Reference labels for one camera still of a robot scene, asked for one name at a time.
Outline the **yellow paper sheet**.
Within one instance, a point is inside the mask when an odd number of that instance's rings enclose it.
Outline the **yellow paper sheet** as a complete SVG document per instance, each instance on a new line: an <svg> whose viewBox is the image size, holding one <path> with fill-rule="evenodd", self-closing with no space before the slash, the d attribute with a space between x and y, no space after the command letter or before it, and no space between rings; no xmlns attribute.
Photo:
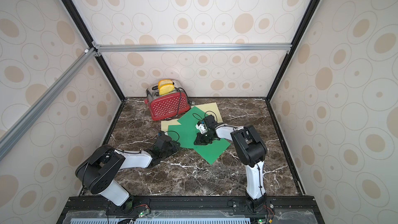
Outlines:
<svg viewBox="0 0 398 224"><path fill-rule="evenodd" d="M170 125L180 125L178 119L173 120L162 120L161 121L161 130L166 132L169 129Z"/></svg>
<svg viewBox="0 0 398 224"><path fill-rule="evenodd" d="M195 105L199 110L206 114L212 114L214 117L217 119L218 123L223 122L223 119L221 117L220 111L218 109L217 103L212 102L212 103L206 103L206 104L200 104L200 105Z"/></svg>

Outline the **green paper sheet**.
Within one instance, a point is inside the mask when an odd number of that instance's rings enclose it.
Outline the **green paper sheet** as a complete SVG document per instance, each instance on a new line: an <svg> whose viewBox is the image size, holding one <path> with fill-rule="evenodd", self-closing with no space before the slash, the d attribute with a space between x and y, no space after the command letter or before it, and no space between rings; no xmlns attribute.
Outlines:
<svg viewBox="0 0 398 224"><path fill-rule="evenodd" d="M208 145L194 145L194 150L210 165L212 165L230 146L231 144L225 140L215 140Z"/></svg>
<svg viewBox="0 0 398 224"><path fill-rule="evenodd" d="M215 116L215 113L213 111L204 112L197 107L193 107L178 119L179 125L168 126L167 134L173 140L179 142L181 148L193 149L197 133L200 133L196 125L198 122L203 122L203 119L208 115Z"/></svg>

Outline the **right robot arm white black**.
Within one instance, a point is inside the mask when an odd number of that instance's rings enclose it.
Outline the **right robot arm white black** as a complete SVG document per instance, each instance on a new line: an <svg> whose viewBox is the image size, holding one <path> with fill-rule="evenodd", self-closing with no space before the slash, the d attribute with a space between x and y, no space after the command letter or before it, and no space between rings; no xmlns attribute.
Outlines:
<svg viewBox="0 0 398 224"><path fill-rule="evenodd" d="M253 213L259 212L266 203L263 166L268 149L255 127L252 125L236 127L227 124L206 127L204 123L199 122L196 128L199 133L194 141L195 145L208 145L220 139L233 142L238 158L246 169L248 210Z"/></svg>

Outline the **yellow paper sheet front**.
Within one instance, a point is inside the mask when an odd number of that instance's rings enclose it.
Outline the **yellow paper sheet front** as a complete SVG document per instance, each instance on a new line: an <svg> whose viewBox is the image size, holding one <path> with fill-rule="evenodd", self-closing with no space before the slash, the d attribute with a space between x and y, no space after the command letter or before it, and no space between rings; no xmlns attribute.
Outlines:
<svg viewBox="0 0 398 224"><path fill-rule="evenodd" d="M180 125L178 119L173 120L162 120L161 121L161 130L166 132L169 129L170 125Z"/></svg>

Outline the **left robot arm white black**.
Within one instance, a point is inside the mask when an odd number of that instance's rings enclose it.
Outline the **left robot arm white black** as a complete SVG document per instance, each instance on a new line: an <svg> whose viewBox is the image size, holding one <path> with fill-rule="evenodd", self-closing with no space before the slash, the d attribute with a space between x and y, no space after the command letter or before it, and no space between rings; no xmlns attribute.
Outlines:
<svg viewBox="0 0 398 224"><path fill-rule="evenodd" d="M126 151L103 145L75 171L76 177L94 195L101 195L118 207L130 208L132 195L115 181L120 170L153 168L180 151L180 143L161 131L146 150Z"/></svg>

